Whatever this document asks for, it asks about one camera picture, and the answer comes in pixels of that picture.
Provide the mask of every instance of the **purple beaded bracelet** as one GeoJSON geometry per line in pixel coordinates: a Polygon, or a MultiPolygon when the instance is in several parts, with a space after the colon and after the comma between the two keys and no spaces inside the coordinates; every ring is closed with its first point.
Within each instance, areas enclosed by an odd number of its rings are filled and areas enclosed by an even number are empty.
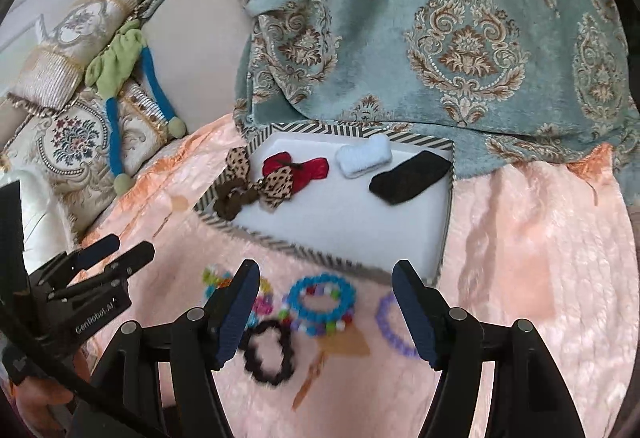
{"type": "Polygon", "coordinates": [[[397,352],[409,358],[419,358],[418,350],[415,349],[415,346],[406,344],[400,337],[398,337],[391,326],[389,325],[389,321],[387,320],[387,316],[389,313],[389,308],[392,304],[396,304],[396,296],[393,292],[385,295],[380,299],[380,304],[378,305],[378,312],[376,313],[376,322],[378,323],[378,328],[380,328],[380,332],[382,336],[386,339],[389,345],[394,348],[397,352]]]}

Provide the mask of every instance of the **blue plush leg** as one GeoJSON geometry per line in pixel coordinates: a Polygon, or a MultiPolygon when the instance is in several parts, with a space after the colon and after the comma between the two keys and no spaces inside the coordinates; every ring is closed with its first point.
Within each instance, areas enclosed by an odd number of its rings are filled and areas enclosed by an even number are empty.
{"type": "Polygon", "coordinates": [[[149,81],[151,91],[154,93],[156,103],[162,111],[162,114],[169,122],[169,133],[174,138],[182,138],[187,132],[187,127],[182,120],[175,116],[174,108],[167,100],[162,87],[156,78],[156,70],[154,69],[154,60],[151,57],[151,51],[149,48],[142,48],[142,68],[145,71],[146,79],[149,81]]]}
{"type": "Polygon", "coordinates": [[[117,195],[121,196],[133,186],[133,180],[127,176],[122,166],[120,157],[120,126],[118,125],[118,103],[115,98],[108,98],[105,107],[107,109],[107,118],[111,127],[111,135],[109,137],[109,166],[111,172],[115,176],[113,188],[117,195]]]}

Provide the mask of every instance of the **teal fabric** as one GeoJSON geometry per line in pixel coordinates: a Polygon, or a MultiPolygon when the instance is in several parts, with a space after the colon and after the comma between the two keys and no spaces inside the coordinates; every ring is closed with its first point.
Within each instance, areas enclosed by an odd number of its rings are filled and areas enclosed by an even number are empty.
{"type": "Polygon", "coordinates": [[[612,144],[640,193],[638,111],[613,0],[240,0],[255,18],[234,117],[447,137],[459,178],[612,144]]]}

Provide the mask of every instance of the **green plush foot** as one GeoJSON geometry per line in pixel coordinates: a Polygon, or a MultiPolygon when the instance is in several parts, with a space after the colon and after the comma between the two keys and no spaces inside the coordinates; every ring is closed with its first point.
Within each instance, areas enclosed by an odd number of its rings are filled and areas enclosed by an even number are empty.
{"type": "Polygon", "coordinates": [[[123,196],[135,183],[134,179],[126,174],[118,174],[113,180],[113,190],[117,196],[123,196]]]}
{"type": "Polygon", "coordinates": [[[187,134],[187,126],[177,116],[169,120],[169,134],[174,138],[182,138],[187,134]]]}

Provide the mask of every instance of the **beaded bracelet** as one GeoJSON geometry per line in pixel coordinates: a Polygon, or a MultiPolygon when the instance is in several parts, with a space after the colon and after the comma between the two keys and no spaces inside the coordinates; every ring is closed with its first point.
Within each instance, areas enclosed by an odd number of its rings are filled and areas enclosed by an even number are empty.
{"type": "Polygon", "coordinates": [[[380,328],[380,332],[382,332],[382,336],[385,340],[394,348],[397,352],[409,358],[418,358],[418,350],[415,349],[415,346],[410,346],[406,344],[398,335],[396,335],[389,322],[387,320],[389,308],[392,304],[397,303],[396,296],[393,292],[385,295],[380,299],[380,304],[378,306],[378,312],[376,313],[376,322],[378,323],[378,328],[380,328]]]}
{"type": "MultiPolygon", "coordinates": [[[[205,269],[202,274],[202,280],[207,285],[204,291],[205,302],[217,288],[229,286],[233,278],[230,272],[218,275],[208,268],[205,269]]],[[[255,298],[254,306],[245,327],[252,328],[260,322],[261,316],[270,315],[271,312],[273,312],[273,288],[269,281],[264,277],[260,277],[260,294],[255,298]]]]}
{"type": "Polygon", "coordinates": [[[246,329],[242,335],[238,348],[244,351],[244,369],[248,373],[251,373],[254,380],[260,384],[278,386],[293,375],[294,367],[293,349],[291,347],[291,329],[283,325],[280,321],[268,319],[262,321],[253,328],[246,329]],[[280,371],[276,374],[267,373],[262,369],[262,361],[258,358],[257,349],[255,345],[251,343],[251,338],[254,335],[263,334],[269,328],[273,328],[280,333],[278,344],[280,344],[280,347],[282,348],[282,363],[280,365],[280,371]]]}
{"type": "Polygon", "coordinates": [[[278,318],[294,331],[310,337],[331,335],[336,330],[344,331],[353,321],[356,291],[342,277],[324,273],[305,277],[295,283],[283,299],[278,318]],[[310,310],[302,304],[305,296],[328,295],[338,301],[338,306],[328,312],[310,310]]]}

